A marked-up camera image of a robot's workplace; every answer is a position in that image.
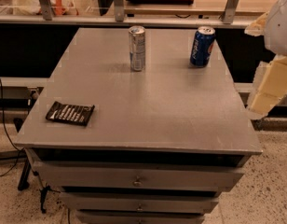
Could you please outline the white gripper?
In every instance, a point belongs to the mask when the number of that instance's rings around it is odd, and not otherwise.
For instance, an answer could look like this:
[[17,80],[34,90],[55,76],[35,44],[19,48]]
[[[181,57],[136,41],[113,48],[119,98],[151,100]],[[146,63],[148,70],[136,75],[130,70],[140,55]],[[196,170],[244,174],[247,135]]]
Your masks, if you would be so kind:
[[287,0],[278,0],[268,13],[249,24],[244,33],[264,35],[266,49],[279,54],[269,63],[259,63],[247,100],[249,119],[262,119],[287,94]]

